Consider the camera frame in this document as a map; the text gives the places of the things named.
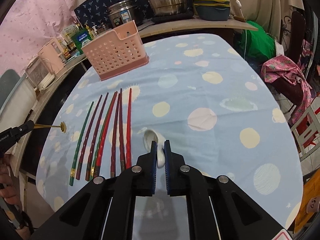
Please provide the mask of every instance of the light blue polka dot tablecloth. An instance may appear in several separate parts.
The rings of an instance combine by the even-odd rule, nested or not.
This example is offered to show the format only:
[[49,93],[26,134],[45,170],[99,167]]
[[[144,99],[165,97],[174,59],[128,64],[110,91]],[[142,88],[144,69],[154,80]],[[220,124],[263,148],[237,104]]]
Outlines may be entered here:
[[[172,151],[182,154],[186,164],[213,177],[229,176],[287,228],[302,198],[300,161],[284,116],[260,77],[216,35],[171,37],[145,47],[150,56],[145,66],[103,82],[93,68],[81,78],[54,122],[65,121],[67,133],[51,129],[44,145],[36,176],[39,193],[57,210],[86,184],[87,156],[102,103],[81,180],[71,187],[69,177],[90,103],[109,92],[104,118],[114,91],[122,88],[126,123],[132,87],[132,164],[147,152],[145,129],[154,129],[170,140]],[[100,172],[105,178],[110,176],[110,142],[108,136]],[[119,163],[117,148],[117,174]],[[137,199],[133,239],[188,239],[185,198],[170,198],[165,188],[164,168],[158,169],[156,195]]]

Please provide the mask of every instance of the utensil holder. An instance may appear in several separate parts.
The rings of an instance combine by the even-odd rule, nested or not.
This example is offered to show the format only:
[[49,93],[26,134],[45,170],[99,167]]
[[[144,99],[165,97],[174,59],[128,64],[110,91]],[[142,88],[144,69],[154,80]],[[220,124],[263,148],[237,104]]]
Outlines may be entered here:
[[98,36],[82,50],[102,81],[149,62],[134,20]]

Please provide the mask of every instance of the red chopstick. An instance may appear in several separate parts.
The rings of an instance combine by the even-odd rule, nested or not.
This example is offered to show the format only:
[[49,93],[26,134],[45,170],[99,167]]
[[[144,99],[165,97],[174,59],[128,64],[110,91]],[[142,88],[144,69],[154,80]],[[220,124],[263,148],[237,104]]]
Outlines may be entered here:
[[120,105],[119,105],[119,150],[120,150],[120,166],[121,172],[125,170],[125,153],[124,153],[124,139],[123,139],[123,118],[122,118],[122,88],[120,89]]
[[116,101],[116,97],[117,97],[118,91],[116,91],[113,94],[108,112],[107,112],[107,116],[105,119],[105,125],[104,125],[104,129],[103,129],[103,134],[102,134],[102,138],[101,138],[101,142],[100,142],[100,146],[99,146],[99,151],[98,151],[98,157],[97,157],[97,162],[96,162],[96,166],[94,167],[94,173],[93,176],[99,176],[100,174],[100,167],[101,167],[101,160],[102,160],[102,154],[103,154],[103,147],[104,147],[104,142],[106,140],[106,136],[107,136],[107,131],[108,131],[108,126],[109,126],[109,122],[111,119],[111,114],[112,114],[112,110],[113,110],[113,106],[115,104]]
[[117,143],[117,124],[118,124],[119,104],[120,104],[120,94],[118,95],[118,101],[117,101],[117,106],[116,106],[116,114],[115,114],[115,121],[114,121],[114,124],[113,124],[110,178],[113,178],[113,177],[116,176],[116,143]]
[[79,162],[78,162],[78,168],[77,168],[77,174],[76,174],[76,179],[77,179],[77,180],[80,179],[85,148],[87,147],[88,138],[89,138],[89,135],[90,135],[90,130],[91,130],[91,127],[92,127],[92,123],[93,123],[94,117],[95,117],[95,115],[96,115],[96,113],[97,113],[97,109],[98,109],[98,107],[99,107],[101,98],[102,98],[102,95],[101,95],[100,98],[99,98],[99,101],[98,101],[98,103],[97,103],[97,106],[96,106],[96,108],[95,108],[95,110],[94,110],[94,112],[93,112],[93,115],[92,115],[92,117],[91,117],[91,120],[90,120],[88,129],[87,129],[87,133],[85,134],[83,146],[82,146],[82,149],[81,149],[81,155],[80,155],[80,157],[79,157]]
[[86,173],[85,173],[85,180],[86,181],[90,180],[94,145],[96,144],[96,139],[97,139],[97,134],[98,134],[99,126],[100,126],[100,121],[101,121],[102,113],[103,113],[103,110],[104,110],[104,106],[106,105],[106,101],[107,101],[108,95],[109,95],[109,93],[107,93],[106,97],[104,98],[104,101],[103,101],[103,104],[102,104],[102,108],[100,110],[100,114],[99,114],[99,117],[98,117],[98,120],[97,120],[96,128],[94,129],[93,138],[92,138],[91,147],[90,147],[90,152],[89,152],[89,157],[88,157],[88,162],[87,162],[87,170],[86,170]]
[[129,102],[128,102],[128,117],[127,117],[127,153],[126,153],[126,168],[130,168],[131,165],[131,97],[132,97],[132,89],[130,88],[129,92]]

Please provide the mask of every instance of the green plastic bag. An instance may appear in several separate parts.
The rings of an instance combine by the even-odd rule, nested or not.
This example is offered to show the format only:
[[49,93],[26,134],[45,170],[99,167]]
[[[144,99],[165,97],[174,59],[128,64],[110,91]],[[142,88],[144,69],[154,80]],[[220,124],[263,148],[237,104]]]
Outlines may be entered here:
[[[275,41],[271,38],[264,29],[257,23],[247,21],[250,25],[258,28],[258,31],[247,30],[247,49],[245,56],[255,59],[260,63],[264,63],[276,56]],[[242,32],[240,44],[241,51],[244,51],[246,33]]]

